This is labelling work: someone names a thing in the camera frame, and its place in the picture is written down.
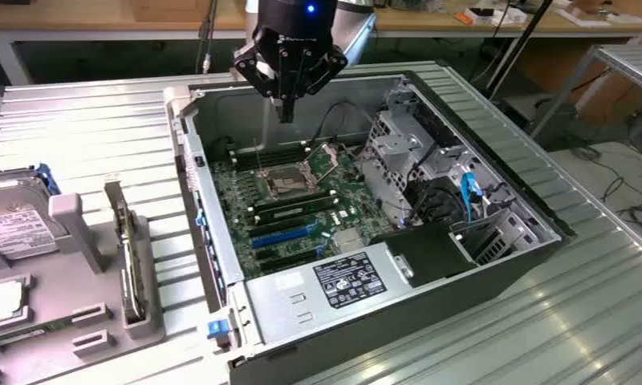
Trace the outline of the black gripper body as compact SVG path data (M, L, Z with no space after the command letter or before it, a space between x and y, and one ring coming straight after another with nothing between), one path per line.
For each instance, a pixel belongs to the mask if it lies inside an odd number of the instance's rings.
M258 1L253 45L261 56L307 51L323 56L332 49L335 1Z

